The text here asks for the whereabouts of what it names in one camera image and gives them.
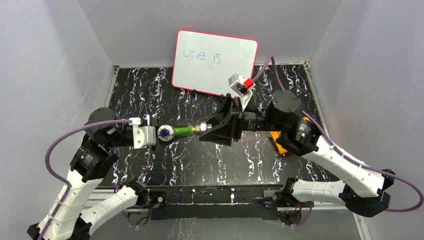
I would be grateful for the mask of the silver hex nut fitting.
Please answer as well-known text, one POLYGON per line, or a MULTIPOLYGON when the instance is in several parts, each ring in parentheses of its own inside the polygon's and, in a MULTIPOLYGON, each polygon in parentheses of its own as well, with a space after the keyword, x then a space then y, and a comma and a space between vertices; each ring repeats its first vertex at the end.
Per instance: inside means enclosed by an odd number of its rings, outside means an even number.
POLYGON ((196 124, 193 126, 193 134, 194 135, 201 135, 203 133, 206 133, 208 130, 210 130, 213 126, 211 124, 208 124, 206 122, 201 122, 200 124, 196 124))

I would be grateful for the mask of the green water faucet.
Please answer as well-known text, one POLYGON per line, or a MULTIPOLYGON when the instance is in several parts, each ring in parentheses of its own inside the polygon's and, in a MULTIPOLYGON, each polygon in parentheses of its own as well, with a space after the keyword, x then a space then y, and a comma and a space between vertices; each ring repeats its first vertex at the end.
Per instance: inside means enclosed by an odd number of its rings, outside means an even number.
POLYGON ((195 133, 192 125, 183 127, 173 127, 171 125, 161 125, 157 130, 157 136, 161 141, 168 142, 179 136, 193 136, 195 133))

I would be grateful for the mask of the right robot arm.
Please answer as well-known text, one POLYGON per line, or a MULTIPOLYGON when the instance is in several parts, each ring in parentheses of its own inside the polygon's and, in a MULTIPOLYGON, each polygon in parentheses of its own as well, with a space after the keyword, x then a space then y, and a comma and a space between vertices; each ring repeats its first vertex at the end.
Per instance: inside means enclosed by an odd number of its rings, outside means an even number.
POLYGON ((319 182, 288 178, 278 196, 265 197, 261 203, 295 207, 304 202, 332 203, 351 212, 374 217, 389 208, 386 189, 393 180, 367 170, 348 154, 339 154, 309 117, 303 116, 304 104, 289 90, 276 91, 262 110, 243 110, 238 97, 227 95, 206 121, 202 142, 230 146, 242 132, 277 131, 276 142, 289 153, 314 162, 337 177, 337 181, 319 182))

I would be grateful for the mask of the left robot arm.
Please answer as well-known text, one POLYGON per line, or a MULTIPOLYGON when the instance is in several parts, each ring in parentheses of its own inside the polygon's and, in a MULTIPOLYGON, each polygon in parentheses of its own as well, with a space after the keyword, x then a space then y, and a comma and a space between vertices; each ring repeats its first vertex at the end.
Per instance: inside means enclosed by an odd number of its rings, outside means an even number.
POLYGON ((71 134, 85 132, 84 140, 70 162, 67 176, 53 174, 63 182, 63 188, 46 217, 29 226, 27 234, 33 240, 88 240, 117 214, 131 207, 146 207, 151 202, 150 190, 136 179, 93 207, 86 208, 86 203, 118 160, 113 148, 137 150, 155 145, 153 123, 149 115, 117 119, 112 109, 101 107, 84 126, 72 130, 71 134))

